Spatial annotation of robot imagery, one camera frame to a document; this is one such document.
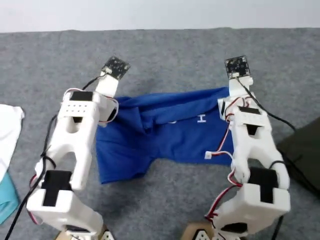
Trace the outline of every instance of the white lettering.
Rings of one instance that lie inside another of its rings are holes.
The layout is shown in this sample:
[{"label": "white lettering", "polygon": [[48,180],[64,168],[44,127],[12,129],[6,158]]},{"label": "white lettering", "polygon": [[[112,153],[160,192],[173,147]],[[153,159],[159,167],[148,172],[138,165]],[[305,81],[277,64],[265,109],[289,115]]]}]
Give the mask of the white lettering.
[{"label": "white lettering", "polygon": [[198,120],[197,123],[206,123],[207,121],[204,120],[204,117],[205,117],[205,116],[206,116],[205,114],[200,114],[200,115],[198,115],[198,117],[200,118],[200,120]]}]

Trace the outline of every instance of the red and white wire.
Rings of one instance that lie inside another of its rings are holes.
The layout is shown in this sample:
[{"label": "red and white wire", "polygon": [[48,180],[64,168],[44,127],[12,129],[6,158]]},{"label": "red and white wire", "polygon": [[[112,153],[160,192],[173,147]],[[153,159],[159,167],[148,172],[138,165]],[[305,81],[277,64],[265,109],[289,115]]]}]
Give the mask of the red and white wire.
[{"label": "red and white wire", "polygon": [[224,195],[226,195],[226,193],[227,193],[230,189],[232,189],[232,188],[234,188],[234,187],[236,187],[236,186],[235,186],[235,185],[231,185],[231,186],[227,187],[225,190],[223,190],[223,191],[215,198],[215,200],[213,201],[213,203],[212,203],[209,211],[208,211],[207,214],[204,216],[206,219],[209,220],[209,219],[212,219],[214,216],[218,216],[218,214],[215,212],[215,210],[216,210],[216,208],[217,208],[220,200],[222,199],[222,197],[223,197]]},{"label": "red and white wire", "polygon": [[118,115],[118,112],[119,112],[119,102],[118,102],[115,98],[113,98],[113,97],[109,97],[109,96],[105,96],[105,97],[108,98],[108,99],[110,99],[110,100],[112,100],[112,101],[114,102],[114,104],[115,104],[115,113],[114,113],[112,119],[106,120],[106,121],[99,121],[99,123],[106,123],[106,124],[107,124],[107,123],[111,123],[113,120],[115,120],[116,116]]},{"label": "red and white wire", "polygon": [[76,91],[84,92],[85,90],[82,90],[82,89],[76,88],[76,87],[71,87],[71,88],[67,89],[67,90],[64,92],[62,100],[63,100],[63,101],[65,100],[65,96],[66,96],[67,93],[69,93],[69,92],[76,92]]},{"label": "red and white wire", "polygon": [[219,152],[219,151],[221,150],[221,148],[222,148],[223,145],[225,144],[225,141],[226,141],[226,139],[227,139],[228,133],[229,133],[229,124],[226,126],[226,130],[225,130],[225,132],[224,132],[223,138],[222,138],[222,140],[221,140],[221,142],[220,142],[220,144],[219,144],[219,146],[218,146],[218,148],[216,149],[215,152]]},{"label": "red and white wire", "polygon": [[234,181],[234,180],[232,179],[232,177],[235,175],[235,171],[236,171],[236,169],[233,168],[232,171],[228,174],[227,179],[228,179],[228,181],[229,181],[232,185],[235,185],[235,186],[237,186],[237,187],[242,187],[242,184],[241,184],[240,182]]},{"label": "red and white wire", "polygon": [[[37,175],[36,175],[36,174],[31,177],[31,179],[30,179],[30,181],[29,181],[29,187],[30,187],[30,188],[32,188],[32,186],[34,185],[33,182],[35,181],[36,178],[37,178]],[[26,211],[27,211],[29,217],[31,218],[31,220],[32,220],[32,222],[33,222],[34,224],[36,224],[36,225],[41,225],[41,224],[43,223],[43,221],[39,222],[39,221],[37,220],[37,218],[36,218],[30,211],[28,211],[28,210],[26,210]]]}]

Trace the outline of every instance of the blue t-shirt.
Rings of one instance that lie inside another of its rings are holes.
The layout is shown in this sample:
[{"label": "blue t-shirt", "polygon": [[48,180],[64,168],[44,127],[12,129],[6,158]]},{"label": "blue t-shirt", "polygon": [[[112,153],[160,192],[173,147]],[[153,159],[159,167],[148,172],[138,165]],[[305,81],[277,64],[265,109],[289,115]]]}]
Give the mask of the blue t-shirt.
[{"label": "blue t-shirt", "polygon": [[[217,100],[227,96],[229,89],[221,87],[117,98],[118,115],[96,133],[101,183],[142,176],[157,158],[229,165],[225,154],[205,159],[205,152],[215,151],[226,131]],[[233,152],[230,134],[222,149]]]}]

